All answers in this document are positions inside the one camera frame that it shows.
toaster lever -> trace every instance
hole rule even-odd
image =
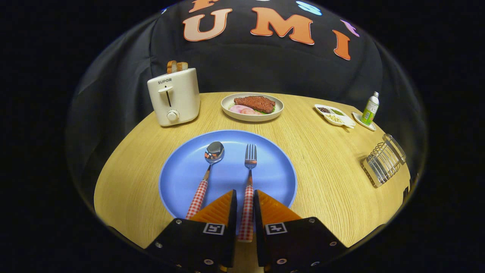
[[[162,89],[158,90],[158,92],[159,92],[160,94],[162,94],[162,93],[164,93],[164,92],[168,92],[168,91],[170,91],[170,90],[172,90],[172,89],[174,89],[174,87],[173,87],[173,86],[169,86],[169,87],[165,87],[165,88],[162,88]]]

white toaster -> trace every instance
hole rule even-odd
[[[189,122],[199,115],[200,96],[195,68],[153,78],[147,85],[161,126]]]

red checkered handle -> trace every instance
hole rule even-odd
[[[202,180],[197,188],[197,192],[195,192],[194,198],[192,199],[192,203],[190,203],[189,211],[185,216],[185,219],[190,219],[194,216],[197,212],[199,212],[200,207],[202,206],[202,201],[204,201],[204,195],[206,195],[207,190],[207,181]]]
[[[244,206],[242,207],[241,225],[239,226],[238,241],[252,242],[253,240],[253,186],[246,186]]]

steak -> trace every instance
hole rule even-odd
[[[244,98],[235,98],[234,103],[237,105],[244,105],[254,110],[261,111],[263,113],[269,114],[273,111],[273,106],[276,103],[263,96],[249,96]]]

table surface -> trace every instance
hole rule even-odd
[[[161,127],[154,112],[140,122],[101,171],[94,195],[96,214],[146,248],[173,219],[159,195],[161,166],[187,140],[217,130],[249,131],[278,145],[296,170],[298,189],[291,209],[302,218],[320,219],[347,247],[386,223],[401,206],[403,191],[409,186],[407,164],[379,188],[371,184],[360,165],[382,142],[384,131],[377,124],[374,132],[359,124],[354,129],[332,125],[314,104],[336,107],[350,117],[352,112],[362,114],[355,107],[272,93],[268,95],[285,104],[283,112],[274,120],[252,123],[223,112],[220,101],[230,94],[234,92],[200,94],[199,115],[189,123]],[[230,272],[261,272],[256,240],[236,243],[234,263]]]

